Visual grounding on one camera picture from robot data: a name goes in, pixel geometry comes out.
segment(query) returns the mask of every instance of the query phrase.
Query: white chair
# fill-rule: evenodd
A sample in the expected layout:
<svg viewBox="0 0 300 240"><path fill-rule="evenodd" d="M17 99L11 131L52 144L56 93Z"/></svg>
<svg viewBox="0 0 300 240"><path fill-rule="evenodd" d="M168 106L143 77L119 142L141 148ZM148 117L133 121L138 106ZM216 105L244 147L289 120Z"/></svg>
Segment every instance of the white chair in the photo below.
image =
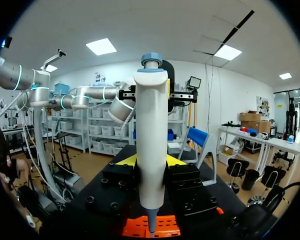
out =
<svg viewBox="0 0 300 240"><path fill-rule="evenodd" d="M196 159L196 167L200 169L201 164L203 163L206 155L208 153L211 154L212 157L212 168L213 168L213 179L203 181L202 184L204 186L209 186L215 184L217 182L217 141L216 138L207 132L201 131L194 127L189 127L186 133L186 137L184 138L178 159L181 160L182 153L184 148L188 142L188 140L192 140L194 142L194 151L195 151L195 159ZM200 159L198 159L198 146L201 147Z"/></svg>

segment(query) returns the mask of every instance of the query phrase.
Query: black stool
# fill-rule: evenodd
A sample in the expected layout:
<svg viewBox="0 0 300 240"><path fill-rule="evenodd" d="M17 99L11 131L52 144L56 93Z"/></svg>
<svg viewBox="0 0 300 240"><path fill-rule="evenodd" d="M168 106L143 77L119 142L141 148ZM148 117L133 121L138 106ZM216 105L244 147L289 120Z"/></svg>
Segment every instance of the black stool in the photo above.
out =
<svg viewBox="0 0 300 240"><path fill-rule="evenodd" d="M253 196L248 200L247 206L251 206L254 204L263 204L265 198L263 195L268 190L268 188L273 188L274 186L278 186L281 179L283 179L286 175L286 171L281 168L276 168L274 166L266 166L264 168L264 174L261 178L261 183L265 186L265 189L262 195Z"/></svg>
<svg viewBox="0 0 300 240"><path fill-rule="evenodd" d="M249 167L249 162L244 160L239 160L235 158L230 158L228 160L229 166L226 168L226 173L233 177L232 182L227 181L226 184L231 188L235 194L240 190L239 185L234 183L236 178L241 178L246 174L246 170Z"/></svg>

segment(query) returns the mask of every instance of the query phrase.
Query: white table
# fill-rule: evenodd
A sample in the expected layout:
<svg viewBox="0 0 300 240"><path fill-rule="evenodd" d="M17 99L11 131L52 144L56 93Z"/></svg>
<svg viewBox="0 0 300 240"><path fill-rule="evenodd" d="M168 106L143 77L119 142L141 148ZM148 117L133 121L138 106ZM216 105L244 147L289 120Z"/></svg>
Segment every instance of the white table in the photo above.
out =
<svg viewBox="0 0 300 240"><path fill-rule="evenodd" d="M237 153L237 155L241 158L243 158L244 160L248 161L249 163L255 164L255 170L259 172L259 174L261 175L263 173L263 169L261 168L262 163L265 161L265 157L266 155L264 153L269 152L268 150L268 145L266 144L266 140L263 140L261 138L255 137L255 136L250 136L250 133L244 132L244 131L240 131L240 129L238 127L226 127L226 126L221 126L218 129L218 143L217 143L217 150L219 150L220 147L220 136L221 133L225 133L225 143L227 143L227 138L228 138L228 134L233 135L235 137L239 137L241 139L246 139L248 141L251 142L255 142L258 144L261 144L261 150L259 153L259 157L257 162L240 154Z"/></svg>
<svg viewBox="0 0 300 240"><path fill-rule="evenodd" d="M261 150L260 150L257 162L251 160L250 158L248 158L246 156L243 156L242 154L237 153L237 155L240 156L241 158L243 158L244 160L246 160L252 164L255 164L255 170L259 172L260 176L263 175L264 169L267 165L271 147L282 150L284 152L295 154L292 171L291 171L288 181L286 182L286 186L289 185L289 183L291 182L292 176L296 170L296 167L298 165L299 156L300 156L300 143L296 143L296 142L287 143L286 140L282 140L282 139L278 139L278 138L270 138L269 140L263 140L261 138L255 137L255 136L250 136L249 133L240 131L238 127L228 127L227 128L226 126L221 126L218 129L217 150L219 150L219 147L220 147L219 144L220 144L221 133L225 133L225 143L227 142L228 134L230 134L230 135L242 138L242 139L246 139L251 142L261 144ZM270 165L272 159L274 158L275 149L273 149L272 156L269 159L270 160L269 165Z"/></svg>
<svg viewBox="0 0 300 240"><path fill-rule="evenodd" d="M282 150L284 152L288 152L291 154L294 154L294 161L293 161L293 166L292 166L292 171L289 176L288 181L286 182L286 186L289 185L291 182L292 176L294 175L294 172L296 170L296 167L298 165L299 161L299 156L300 156L300 143L288 143L286 140L278 139L278 138L270 138L269 140L265 141L266 144L268 145L268 150L265 152L265 157L263 158L263 162L261 164L260 170L263 171L266 167L267 161L268 161L268 156L269 156L269 150L271 147L273 147L273 152L272 156L270 158L269 164L271 164L272 159L274 158L275 154L275 149Z"/></svg>

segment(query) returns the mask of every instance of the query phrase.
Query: red object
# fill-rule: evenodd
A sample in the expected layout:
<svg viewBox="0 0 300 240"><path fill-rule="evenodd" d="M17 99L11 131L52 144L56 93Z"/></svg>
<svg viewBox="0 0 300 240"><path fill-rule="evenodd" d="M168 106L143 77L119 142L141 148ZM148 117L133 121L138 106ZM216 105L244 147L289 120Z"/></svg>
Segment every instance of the red object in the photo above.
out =
<svg viewBox="0 0 300 240"><path fill-rule="evenodd" d="M220 207L217 207L216 210L220 215L224 214L224 211ZM155 229L155 238L168 238L181 235L174 215L157 216ZM148 227L148 217L141 216L136 219L128 218L122 236L150 239L151 234Z"/></svg>

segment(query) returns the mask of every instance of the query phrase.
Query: black cable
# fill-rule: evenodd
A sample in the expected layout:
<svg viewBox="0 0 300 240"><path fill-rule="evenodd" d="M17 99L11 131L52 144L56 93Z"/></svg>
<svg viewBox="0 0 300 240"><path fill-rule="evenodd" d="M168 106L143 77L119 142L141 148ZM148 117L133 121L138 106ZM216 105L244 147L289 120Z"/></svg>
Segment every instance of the black cable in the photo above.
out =
<svg viewBox="0 0 300 240"><path fill-rule="evenodd" d="M300 181L297 181L297 182L294 182L294 183L291 183L289 184L288 186L286 186L285 188L283 188L281 190L281 192L277 193L270 201L269 203L267 204L266 208L277 198L279 197L280 195L283 195L285 193L285 191L289 188L292 188L294 186L300 186Z"/></svg>

